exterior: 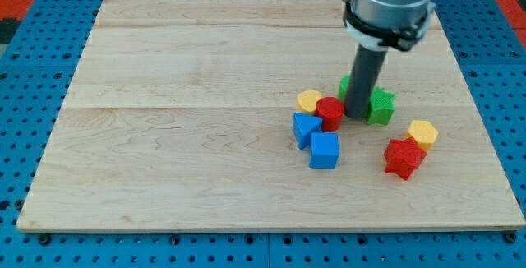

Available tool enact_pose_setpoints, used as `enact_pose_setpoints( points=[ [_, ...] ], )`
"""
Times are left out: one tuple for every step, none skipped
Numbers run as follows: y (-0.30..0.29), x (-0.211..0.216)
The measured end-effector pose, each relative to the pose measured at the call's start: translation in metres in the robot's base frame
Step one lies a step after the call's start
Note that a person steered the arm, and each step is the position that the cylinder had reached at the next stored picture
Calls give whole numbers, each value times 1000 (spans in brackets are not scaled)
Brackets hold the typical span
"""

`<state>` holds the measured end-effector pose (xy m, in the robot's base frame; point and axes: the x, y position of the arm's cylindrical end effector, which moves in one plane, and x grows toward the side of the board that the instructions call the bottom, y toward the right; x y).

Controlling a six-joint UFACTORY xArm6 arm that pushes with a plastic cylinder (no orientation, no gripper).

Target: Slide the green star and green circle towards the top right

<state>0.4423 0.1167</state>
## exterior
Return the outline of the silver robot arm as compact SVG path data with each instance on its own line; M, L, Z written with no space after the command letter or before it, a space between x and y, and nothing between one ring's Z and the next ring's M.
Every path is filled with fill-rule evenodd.
M426 34L432 0L342 0L346 31L358 42L344 98L345 114L364 118L389 49L408 52Z

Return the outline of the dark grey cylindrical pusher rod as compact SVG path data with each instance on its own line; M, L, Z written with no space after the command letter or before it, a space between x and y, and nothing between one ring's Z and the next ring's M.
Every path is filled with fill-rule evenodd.
M386 51L373 51L359 45L344 99L345 115L349 118L365 117L386 54Z

